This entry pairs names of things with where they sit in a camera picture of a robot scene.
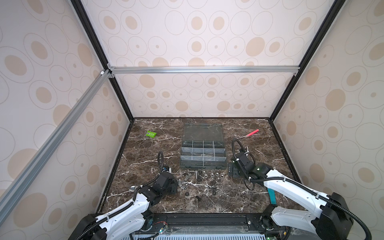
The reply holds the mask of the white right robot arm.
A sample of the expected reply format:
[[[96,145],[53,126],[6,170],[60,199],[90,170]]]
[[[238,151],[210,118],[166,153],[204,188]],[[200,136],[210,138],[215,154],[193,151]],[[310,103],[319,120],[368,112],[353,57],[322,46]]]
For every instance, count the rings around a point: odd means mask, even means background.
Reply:
[[[354,224],[345,199],[308,188],[240,150],[232,158],[232,168],[245,183],[259,184],[293,200],[304,210],[274,207],[269,219],[277,226],[293,227],[318,235],[322,240],[345,240]]]

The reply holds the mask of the clear plastic organizer box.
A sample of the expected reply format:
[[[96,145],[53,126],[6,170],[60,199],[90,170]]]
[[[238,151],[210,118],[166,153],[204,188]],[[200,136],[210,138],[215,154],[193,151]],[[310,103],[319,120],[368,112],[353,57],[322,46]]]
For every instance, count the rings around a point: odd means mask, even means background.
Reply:
[[[185,124],[180,167],[190,170],[225,170],[227,151],[221,124]]]

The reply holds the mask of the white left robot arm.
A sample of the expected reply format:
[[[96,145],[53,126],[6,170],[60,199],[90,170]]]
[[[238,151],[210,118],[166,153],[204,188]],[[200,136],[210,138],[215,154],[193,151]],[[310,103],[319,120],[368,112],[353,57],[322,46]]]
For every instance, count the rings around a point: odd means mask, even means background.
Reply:
[[[178,181],[163,171],[148,185],[134,191],[133,198],[102,215],[89,214],[82,218],[70,235],[70,240],[120,240],[152,224],[150,208],[162,198],[177,193]]]

